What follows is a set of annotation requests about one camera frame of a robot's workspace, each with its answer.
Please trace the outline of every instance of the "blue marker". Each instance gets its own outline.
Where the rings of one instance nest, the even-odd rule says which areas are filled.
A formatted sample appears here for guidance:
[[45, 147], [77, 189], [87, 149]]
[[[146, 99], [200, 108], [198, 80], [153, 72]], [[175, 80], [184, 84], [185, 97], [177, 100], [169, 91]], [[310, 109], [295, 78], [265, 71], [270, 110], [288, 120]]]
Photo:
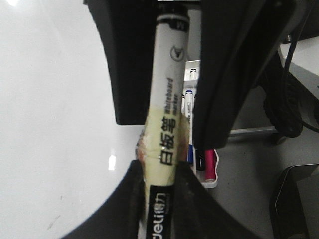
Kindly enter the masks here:
[[193, 126], [193, 91], [187, 90], [185, 92], [185, 116], [188, 118], [189, 126], [189, 140], [188, 140], [188, 154], [187, 161], [189, 164], [194, 163], [193, 155], [193, 138], [192, 138], [192, 126]]

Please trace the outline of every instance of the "pink marker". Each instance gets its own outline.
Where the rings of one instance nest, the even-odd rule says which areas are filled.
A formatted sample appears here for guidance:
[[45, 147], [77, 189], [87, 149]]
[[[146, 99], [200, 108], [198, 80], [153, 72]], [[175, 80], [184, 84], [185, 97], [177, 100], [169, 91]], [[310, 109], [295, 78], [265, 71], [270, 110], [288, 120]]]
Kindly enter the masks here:
[[214, 182], [216, 180], [216, 163], [214, 149], [205, 150], [205, 164], [205, 180], [206, 182]]

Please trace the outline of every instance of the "black cable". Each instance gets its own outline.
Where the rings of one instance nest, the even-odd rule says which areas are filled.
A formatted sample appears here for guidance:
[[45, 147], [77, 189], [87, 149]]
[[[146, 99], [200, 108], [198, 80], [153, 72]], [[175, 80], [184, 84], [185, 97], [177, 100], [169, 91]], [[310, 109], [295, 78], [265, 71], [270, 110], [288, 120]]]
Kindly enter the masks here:
[[291, 63], [291, 60], [293, 58], [293, 54], [294, 54], [294, 51], [295, 51], [295, 48], [296, 48], [296, 45], [297, 45], [297, 42], [299, 40], [299, 37], [301, 35], [301, 32], [303, 31], [303, 28], [304, 28], [304, 25], [308, 19], [308, 16], [311, 12], [311, 10], [313, 9], [315, 3], [317, 2], [318, 0], [313, 0], [310, 5], [309, 5], [309, 8], [308, 10], [306, 11], [306, 14], [304, 16], [304, 18], [302, 19], [301, 23], [297, 26], [297, 28], [295, 29], [294, 31], [294, 34], [293, 34], [293, 39], [291, 41], [291, 44], [290, 44], [290, 47], [289, 47], [289, 51], [288, 51], [288, 54], [287, 54], [287, 57], [286, 57], [286, 61], [285, 61], [285, 65], [284, 65], [284, 69], [283, 69], [283, 74], [282, 74], [282, 77], [281, 77], [281, 82], [283, 83], [283, 91], [284, 91], [284, 100], [285, 100], [285, 104], [287, 105], [289, 111], [291, 112], [291, 114], [296, 118], [297, 121], [299, 121], [300, 123], [302, 123], [302, 125], [314, 132], [317, 132], [319, 133], [319, 128], [315, 128], [313, 126], [311, 126], [310, 124], [304, 122], [302, 119], [299, 118], [299, 116], [294, 112], [294, 110], [291, 108], [290, 104], [289, 104], [289, 101], [288, 101], [288, 95], [287, 95], [287, 79], [288, 79], [288, 75], [289, 75], [289, 68], [290, 68], [290, 63]]

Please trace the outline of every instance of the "deli logo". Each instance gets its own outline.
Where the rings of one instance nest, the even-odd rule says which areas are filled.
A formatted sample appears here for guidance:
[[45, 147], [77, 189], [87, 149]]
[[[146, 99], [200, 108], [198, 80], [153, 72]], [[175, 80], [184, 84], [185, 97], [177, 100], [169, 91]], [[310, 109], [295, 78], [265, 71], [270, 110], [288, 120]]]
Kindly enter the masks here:
[[172, 210], [172, 186], [151, 186], [147, 239], [169, 239]]

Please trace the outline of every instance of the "gray floor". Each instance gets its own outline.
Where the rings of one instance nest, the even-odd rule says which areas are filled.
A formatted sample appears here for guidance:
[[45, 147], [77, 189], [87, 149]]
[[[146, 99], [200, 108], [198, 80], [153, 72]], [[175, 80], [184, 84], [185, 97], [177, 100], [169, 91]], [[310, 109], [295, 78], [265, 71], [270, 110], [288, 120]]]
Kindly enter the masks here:
[[[263, 112], [261, 88], [249, 95], [235, 129], [270, 126]], [[269, 198], [281, 172], [292, 165], [319, 162], [319, 134], [302, 135], [273, 145], [268, 135], [230, 138], [219, 149], [219, 182], [213, 197], [234, 218], [263, 239], [273, 239]]]

